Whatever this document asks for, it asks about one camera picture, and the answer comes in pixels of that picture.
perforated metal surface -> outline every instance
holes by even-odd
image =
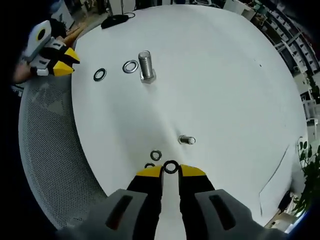
[[[29,186],[60,229],[75,226],[106,198],[80,145],[71,102],[71,77],[28,82],[19,114],[19,146]]]

small bolt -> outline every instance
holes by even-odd
[[[196,139],[193,136],[181,135],[178,138],[180,144],[189,144],[193,145],[196,143]]]

potted plant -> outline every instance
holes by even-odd
[[[305,187],[301,197],[296,197],[293,202],[296,204],[292,212],[297,215],[309,209],[313,199],[320,196],[320,145],[317,152],[313,154],[311,145],[305,141],[299,143],[301,154],[299,156]]]

bolt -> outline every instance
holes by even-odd
[[[196,139],[193,136],[181,135],[178,138],[180,144],[189,144],[193,145],[196,143]]]
[[[156,79],[155,70],[152,68],[151,54],[148,50],[142,51],[138,55],[141,67],[141,80],[144,83],[151,83]]]

white round table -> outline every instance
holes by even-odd
[[[140,67],[131,74],[122,70],[143,50],[152,56],[152,84],[141,82]],[[295,156],[307,125],[291,73],[254,25],[213,7],[152,7],[135,11],[125,23],[96,27],[77,41],[75,51],[76,128],[107,195],[126,189],[147,162],[176,160],[205,171],[216,189],[248,206],[259,224],[270,220],[274,212],[262,214],[259,194],[284,154]],[[96,82],[99,68],[107,74]],[[181,145],[180,135],[196,143]],[[154,149],[162,152],[160,161],[151,160]],[[282,165],[290,169],[287,159]],[[287,175],[283,182],[290,180]],[[185,239],[184,234],[178,176],[166,174],[156,239]]]

